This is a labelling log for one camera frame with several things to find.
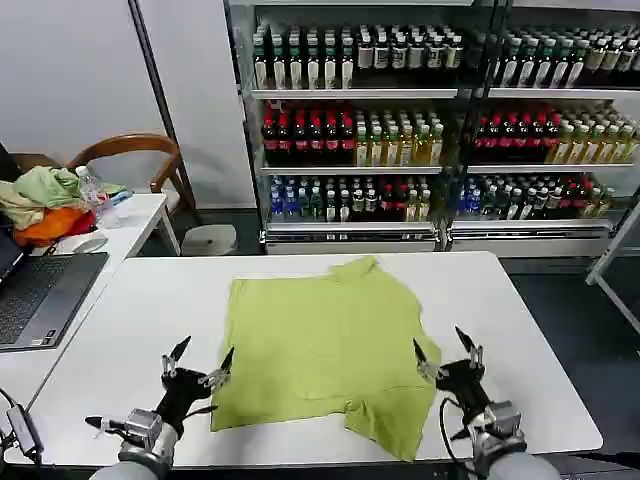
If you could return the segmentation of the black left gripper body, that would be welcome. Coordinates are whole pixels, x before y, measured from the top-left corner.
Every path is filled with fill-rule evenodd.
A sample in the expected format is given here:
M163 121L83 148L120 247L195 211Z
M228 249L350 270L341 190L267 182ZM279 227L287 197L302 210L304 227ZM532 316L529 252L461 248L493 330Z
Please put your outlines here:
M175 370L174 376L161 376L165 393L154 412L164 423L170 425L178 436L184 434L183 423L193 403L211 396L211 389L201 382L205 377L204 373L181 367Z

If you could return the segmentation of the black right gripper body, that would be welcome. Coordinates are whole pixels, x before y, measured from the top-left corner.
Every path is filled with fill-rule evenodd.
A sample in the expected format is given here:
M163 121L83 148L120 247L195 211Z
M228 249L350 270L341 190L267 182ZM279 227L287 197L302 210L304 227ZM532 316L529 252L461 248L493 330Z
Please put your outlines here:
M463 411L463 424L470 424L491 404L481 384L484 374L485 367L470 360L448 363L439 369L436 387L454 395Z

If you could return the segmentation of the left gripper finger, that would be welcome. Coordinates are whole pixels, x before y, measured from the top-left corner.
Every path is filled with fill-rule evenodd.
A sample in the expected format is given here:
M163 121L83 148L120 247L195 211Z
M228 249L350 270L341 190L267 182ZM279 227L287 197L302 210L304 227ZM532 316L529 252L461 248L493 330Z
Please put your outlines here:
M198 380L198 384L202 385L204 388L221 388L231 377L231 366L234 350L235 347L232 346L226 354L220 367L200 378Z
M169 354L162 355L161 361L163 378L173 378L177 375L177 364L184 354L190 341L191 336L187 336L184 340L177 343Z

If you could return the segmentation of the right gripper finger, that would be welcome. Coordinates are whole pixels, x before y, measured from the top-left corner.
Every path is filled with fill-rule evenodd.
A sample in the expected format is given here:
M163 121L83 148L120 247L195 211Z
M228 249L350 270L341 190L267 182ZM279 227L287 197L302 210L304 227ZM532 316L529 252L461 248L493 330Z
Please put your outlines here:
M417 371L427 382L435 382L440 373L440 348L431 340L423 349L416 338L412 339L414 354L417 362Z
M463 332L461 328L456 325L455 326L456 334L461 341L463 347L468 353L468 358L456 361L455 364L457 366L464 366L471 370L485 370L485 366L483 363L483 354L484 349L482 345L476 345L471 337Z

